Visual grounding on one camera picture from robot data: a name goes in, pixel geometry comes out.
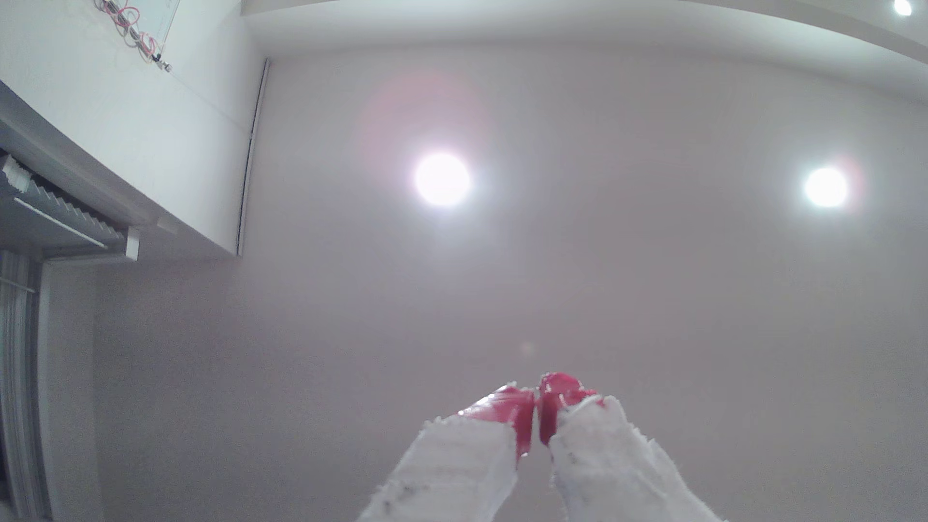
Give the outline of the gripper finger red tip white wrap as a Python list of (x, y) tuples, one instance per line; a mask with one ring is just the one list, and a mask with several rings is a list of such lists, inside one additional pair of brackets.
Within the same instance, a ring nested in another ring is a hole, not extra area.
[(538, 387), (541, 442), (568, 521), (720, 521), (618, 398), (549, 373)]
[(530, 450), (536, 392), (509, 383), (426, 421), (358, 521), (492, 521)]

